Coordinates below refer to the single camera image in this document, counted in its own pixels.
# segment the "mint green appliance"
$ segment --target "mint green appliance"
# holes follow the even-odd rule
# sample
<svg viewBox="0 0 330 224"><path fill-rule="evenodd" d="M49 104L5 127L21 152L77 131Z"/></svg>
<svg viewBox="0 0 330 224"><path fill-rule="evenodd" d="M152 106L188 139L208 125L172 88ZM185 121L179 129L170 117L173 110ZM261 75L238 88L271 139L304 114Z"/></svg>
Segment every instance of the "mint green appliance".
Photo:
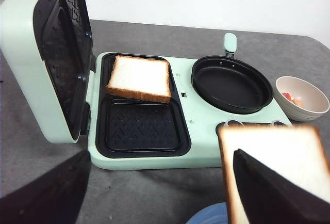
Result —
<svg viewBox="0 0 330 224"><path fill-rule="evenodd" d="M143 56L170 63L169 104L106 95L119 53L92 55L85 0L6 0L1 18L1 49L45 138L76 143L88 135L92 162L100 168L221 167L219 125L291 125L275 100L248 115L204 101L191 82L194 59ZM236 43L226 47L236 50Z"/></svg>

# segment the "bread slice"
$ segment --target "bread slice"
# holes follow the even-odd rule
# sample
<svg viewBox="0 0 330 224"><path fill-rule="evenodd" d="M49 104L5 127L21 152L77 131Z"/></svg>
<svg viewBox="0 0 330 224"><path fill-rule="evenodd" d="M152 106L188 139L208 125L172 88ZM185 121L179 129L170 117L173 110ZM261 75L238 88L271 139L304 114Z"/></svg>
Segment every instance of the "bread slice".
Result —
<svg viewBox="0 0 330 224"><path fill-rule="evenodd" d="M312 126L219 128L229 223L249 223L237 190L234 151L242 149L306 191L330 202L330 165Z"/></svg>
<svg viewBox="0 0 330 224"><path fill-rule="evenodd" d="M168 103L169 62L117 55L106 92L125 98Z"/></svg>

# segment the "gray tablecloth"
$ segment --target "gray tablecloth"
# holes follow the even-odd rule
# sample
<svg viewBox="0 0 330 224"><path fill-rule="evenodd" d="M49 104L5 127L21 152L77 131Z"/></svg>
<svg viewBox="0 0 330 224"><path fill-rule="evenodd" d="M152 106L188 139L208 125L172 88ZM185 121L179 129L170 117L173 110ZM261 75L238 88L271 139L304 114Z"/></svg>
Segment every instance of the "gray tablecloth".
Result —
<svg viewBox="0 0 330 224"><path fill-rule="evenodd" d="M93 52L127 52L183 58L223 54L224 30L91 21ZM330 96L330 50L304 36L234 32L236 58L274 82L283 75L303 78ZM87 147L45 140L2 58L2 196L42 175ZM330 114L310 122L320 129L330 157ZM110 171L92 166L77 223L184 223L211 204L225 201L221 168Z"/></svg>

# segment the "bread crust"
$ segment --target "bread crust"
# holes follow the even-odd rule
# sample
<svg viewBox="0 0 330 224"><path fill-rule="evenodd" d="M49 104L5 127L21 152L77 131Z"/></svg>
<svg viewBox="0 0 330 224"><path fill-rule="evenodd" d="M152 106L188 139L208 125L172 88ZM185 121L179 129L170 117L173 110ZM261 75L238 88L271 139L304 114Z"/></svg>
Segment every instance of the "bread crust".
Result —
<svg viewBox="0 0 330 224"><path fill-rule="evenodd" d="M238 216L235 211L237 211L237 206L235 205L234 201L234 196L233 194L230 194L233 190L235 190L235 187L233 184L230 183L231 178L230 178L230 173L229 169L232 167L232 165L229 164L228 156L227 154L224 153L226 151L225 149L225 144L221 140L221 135L222 135L222 130L223 129L231 129L231 130L236 130L239 132L242 129L248 129L248 128L253 128L253 129L309 129L312 132L315 133L317 139L316 139L316 144L318 149L320 150L320 153L322 154L322 159L325 161L327 168L328 168L328 174L330 175L330 163L329 160L326 157L320 133L319 130L311 125L307 124L301 124L301 125L293 125L292 127L287 127L287 126L280 126L280 127L263 127L263 126L257 126L257 125L245 125L245 126L231 126L231 127L220 127L218 129L218 135L219 135L219 147L220 147L220 154L221 154L221 162L222 162L222 171L223 171L223 178L224 178L224 186L225 186L225 192L226 192L226 197L227 197L227 216L228 216L228 223L230 224L239 224L238 223Z"/></svg>
<svg viewBox="0 0 330 224"><path fill-rule="evenodd" d="M235 215L234 212L232 211L232 206L233 206L233 200L230 197L229 192L232 190L232 187L230 184L228 184L229 180L229 173L227 171L227 167L230 166L228 165L228 160L225 159L225 155L223 153L223 143L220 138L220 130L221 127L218 129L218 134L219 134L219 147L220 147L220 154L221 154L221 164L222 164L222 174L224 178L224 186L225 186L225 193L226 193L226 206L227 206L227 217L228 217L228 223L234 224L236 223Z"/></svg>
<svg viewBox="0 0 330 224"><path fill-rule="evenodd" d="M168 86L167 95L156 95L156 94L147 93L147 92L141 92L141 91L134 91L134 90L128 90L128 89L112 87L111 86L111 79L113 77L115 77L115 75L117 73L117 70L116 70L117 65L118 65L117 58L120 58L120 57L126 57L126 58L137 59L137 60L148 60L152 63L154 63L154 62L159 63L160 61L162 63L166 63L167 64L167 78L166 78L167 82L166 82L166 84ZM106 86L106 92L108 94L111 94L111 95L117 95L117 96L120 96L120 97L129 98L129 99L141 99L141 100L152 101L152 102L169 103L170 100L171 100L169 62L167 60L154 60L154 59L148 59L148 58L142 58L142 57L117 55L116 60L114 61L111 78L109 80L108 85Z"/></svg>

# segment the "tomato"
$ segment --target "tomato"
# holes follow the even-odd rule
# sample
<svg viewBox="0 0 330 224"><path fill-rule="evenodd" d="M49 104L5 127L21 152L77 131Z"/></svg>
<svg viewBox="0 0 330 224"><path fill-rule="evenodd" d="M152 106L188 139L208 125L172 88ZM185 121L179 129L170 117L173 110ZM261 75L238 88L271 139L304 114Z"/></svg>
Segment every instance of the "tomato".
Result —
<svg viewBox="0 0 330 224"><path fill-rule="evenodd" d="M283 92L282 94L283 94L283 96L285 96L289 101L292 102L292 97L291 97L291 95L290 95L289 93L287 93L287 92Z"/></svg>

